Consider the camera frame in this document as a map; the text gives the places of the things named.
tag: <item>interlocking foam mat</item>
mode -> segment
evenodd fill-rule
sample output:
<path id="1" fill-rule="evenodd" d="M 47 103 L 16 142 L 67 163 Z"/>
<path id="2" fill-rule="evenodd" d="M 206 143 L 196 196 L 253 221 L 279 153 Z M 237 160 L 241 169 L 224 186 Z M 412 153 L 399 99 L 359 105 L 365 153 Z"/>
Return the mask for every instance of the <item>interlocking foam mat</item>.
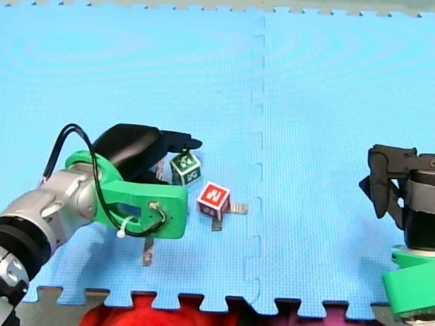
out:
<path id="1" fill-rule="evenodd" d="M 157 240 L 143 267 L 142 239 L 86 226 L 26 302 L 60 287 L 60 304 L 102 289 L 108 306 L 155 292 L 153 307 L 177 309 L 186 293 L 214 312 L 227 311 L 228 296 L 261 314 L 300 300 L 310 317 L 347 302 L 350 319 L 372 319 L 370 305 L 386 303 L 381 275 L 402 235 L 376 219 L 358 182 L 375 143 L 435 151 L 433 15 L 23 3 L 0 8 L 0 30 L 0 206 L 36 186 L 69 122 L 92 139 L 125 122 L 204 143 L 181 240 Z M 83 148 L 71 137 L 58 167 Z M 229 187 L 248 215 L 227 215 L 212 232 L 195 210 L 206 181 Z"/>

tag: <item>gray floor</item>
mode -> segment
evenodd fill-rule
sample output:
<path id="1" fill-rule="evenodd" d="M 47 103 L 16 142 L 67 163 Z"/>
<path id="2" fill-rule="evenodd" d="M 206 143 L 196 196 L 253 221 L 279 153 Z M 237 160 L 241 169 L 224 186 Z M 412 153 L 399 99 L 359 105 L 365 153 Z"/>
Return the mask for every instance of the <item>gray floor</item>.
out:
<path id="1" fill-rule="evenodd" d="M 10 2 L 15 4 L 19 0 L 0 0 L 1 2 Z M 44 3 L 44 0 L 37 0 L 38 3 Z M 64 1 L 66 4 L 72 3 L 71 0 Z M 105 0 L 94 0 L 92 3 L 98 5 Z M 146 3 L 148 7 L 155 7 L 160 4 L 173 4 L 177 8 L 185 8 L 187 5 L 202 5 L 206 9 L 212 9 L 217 5 L 231 5 L 234 10 L 242 10 L 245 7 L 257 7 L 266 11 L 273 10 L 275 6 L 288 6 L 294 12 L 300 12 L 302 8 L 317 8 L 321 13 L 327 14 L 334 9 L 348 10 L 349 14 L 358 14 L 362 10 L 375 10 L 378 15 L 386 16 L 388 12 L 404 12 L 411 16 L 416 16 L 418 12 L 435 12 L 434 0 L 113 0 L 110 2 L 128 5 L 129 3 Z M 56 304 L 56 299 L 60 290 L 45 289 L 39 292 L 40 301 L 37 304 L 21 304 L 18 309 L 18 315 L 22 320 L 23 326 L 76 326 L 86 311 L 100 304 L 104 296 L 92 295 L 88 297 L 88 305 L 83 307 L 67 307 Z M 395 323 L 389 313 L 388 308 L 375 307 L 377 318 L 384 325 L 403 325 Z"/>

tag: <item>cube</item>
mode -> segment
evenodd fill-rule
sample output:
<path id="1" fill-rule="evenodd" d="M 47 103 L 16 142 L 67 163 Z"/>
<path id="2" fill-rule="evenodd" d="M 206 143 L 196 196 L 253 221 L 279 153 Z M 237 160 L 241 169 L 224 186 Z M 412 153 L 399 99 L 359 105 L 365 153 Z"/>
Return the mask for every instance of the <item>cube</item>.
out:
<path id="1" fill-rule="evenodd" d="M 230 210 L 230 190 L 209 181 L 196 201 L 200 212 L 221 221 L 222 215 Z"/>
<path id="2" fill-rule="evenodd" d="M 201 162 L 195 155 L 185 151 L 171 160 L 172 183 L 188 185 L 201 177 Z"/>

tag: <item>silver robot arm segment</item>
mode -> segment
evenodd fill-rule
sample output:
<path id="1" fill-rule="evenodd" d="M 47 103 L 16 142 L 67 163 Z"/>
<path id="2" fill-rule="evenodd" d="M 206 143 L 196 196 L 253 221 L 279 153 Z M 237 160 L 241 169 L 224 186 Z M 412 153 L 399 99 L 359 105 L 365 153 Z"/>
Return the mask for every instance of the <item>silver robot arm segment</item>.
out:
<path id="1" fill-rule="evenodd" d="M 93 191 L 92 165 L 77 163 L 15 199 L 0 214 L 0 325 L 19 325 L 14 309 L 29 282 L 59 246 L 92 222 Z"/>

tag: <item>red letter block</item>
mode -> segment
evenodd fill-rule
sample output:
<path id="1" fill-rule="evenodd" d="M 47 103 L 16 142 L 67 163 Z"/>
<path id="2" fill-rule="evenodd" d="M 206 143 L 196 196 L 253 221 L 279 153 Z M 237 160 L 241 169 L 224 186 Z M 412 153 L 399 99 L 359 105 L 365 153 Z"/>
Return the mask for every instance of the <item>red letter block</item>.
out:
<path id="1" fill-rule="evenodd" d="M 230 210 L 230 190 L 209 181 L 196 201 L 200 212 L 221 221 Z"/>

